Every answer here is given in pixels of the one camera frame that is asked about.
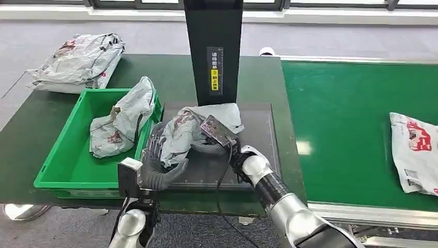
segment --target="yellow label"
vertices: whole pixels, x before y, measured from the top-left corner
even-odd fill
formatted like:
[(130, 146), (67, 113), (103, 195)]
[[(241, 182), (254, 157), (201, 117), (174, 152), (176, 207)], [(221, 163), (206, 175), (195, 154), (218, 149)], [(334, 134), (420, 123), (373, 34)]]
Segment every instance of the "yellow label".
[(219, 90), (217, 69), (211, 70), (211, 90)]

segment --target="green table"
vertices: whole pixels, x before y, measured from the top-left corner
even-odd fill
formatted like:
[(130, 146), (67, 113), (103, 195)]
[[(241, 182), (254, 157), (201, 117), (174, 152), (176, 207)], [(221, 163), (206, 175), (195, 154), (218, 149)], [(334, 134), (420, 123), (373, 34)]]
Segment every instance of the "green table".
[(390, 112), (438, 125), (438, 64), (423, 63), (282, 58), (310, 208), (438, 227), (438, 197), (405, 194), (391, 154)]
[[(162, 103), (196, 101), (192, 63), (185, 55), (125, 54), (108, 88), (128, 88), (149, 76)], [(58, 199), (33, 187), (35, 176), (63, 128), (78, 95), (34, 91), (0, 132), (0, 203), (65, 207), (119, 208), (120, 200)], [(294, 141), (285, 81), (279, 58), (242, 57), (238, 103), (271, 103), (281, 174), (287, 186), (305, 201), (301, 168)], [(222, 192), (226, 214), (263, 215), (252, 193)], [(214, 192), (165, 191), (160, 210), (216, 213)]]

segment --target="white plastic bag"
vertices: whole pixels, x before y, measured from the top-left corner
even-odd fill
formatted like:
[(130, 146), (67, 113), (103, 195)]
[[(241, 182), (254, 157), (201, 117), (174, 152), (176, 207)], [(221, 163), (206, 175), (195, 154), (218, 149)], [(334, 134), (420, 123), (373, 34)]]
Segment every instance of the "white plastic bag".
[(80, 94), (85, 88), (105, 88), (125, 43), (116, 34), (76, 35), (37, 70), (27, 70), (36, 90)]
[(109, 115), (95, 118), (90, 125), (93, 156), (109, 157), (131, 149), (137, 127), (140, 132), (153, 113), (155, 94), (151, 80), (144, 76), (113, 106)]
[(170, 120), (163, 132), (166, 141), (163, 144), (161, 161), (165, 167), (184, 160), (193, 143), (202, 142), (206, 136), (201, 133), (200, 125), (213, 115), (233, 133), (243, 130), (240, 111), (235, 103), (184, 107)]
[(389, 117), (403, 191), (438, 196), (438, 127), (397, 113)]

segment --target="green bin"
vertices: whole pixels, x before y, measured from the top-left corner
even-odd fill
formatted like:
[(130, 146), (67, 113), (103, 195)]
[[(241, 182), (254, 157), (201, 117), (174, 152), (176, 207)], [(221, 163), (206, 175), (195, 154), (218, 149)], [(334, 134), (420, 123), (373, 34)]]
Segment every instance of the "green bin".
[(106, 116), (130, 89), (86, 89), (74, 106), (64, 128), (34, 181), (36, 188), (58, 198), (121, 198), (117, 164), (126, 157), (139, 159), (151, 128), (161, 120), (162, 107), (155, 94), (155, 109), (143, 126), (138, 143), (126, 152), (98, 159), (89, 152), (90, 124)]

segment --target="dark table surface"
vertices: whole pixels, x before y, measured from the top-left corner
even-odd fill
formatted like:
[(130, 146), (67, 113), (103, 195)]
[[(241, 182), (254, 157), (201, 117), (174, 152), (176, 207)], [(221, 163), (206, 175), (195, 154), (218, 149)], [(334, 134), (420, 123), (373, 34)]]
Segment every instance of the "dark table surface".
[[(124, 54), (108, 88), (129, 88), (149, 76), (162, 103), (196, 101), (188, 55)], [(120, 208), (121, 200), (58, 199), (36, 189), (34, 179), (63, 128), (78, 95), (34, 91), (0, 132), (0, 203), (47, 204), (64, 207)], [(305, 201), (301, 168), (279, 58), (241, 57), (238, 103), (270, 103), (285, 184)], [(251, 192), (221, 192), (226, 214), (263, 215)], [(168, 190), (160, 193), (160, 210), (217, 213), (214, 192)]]

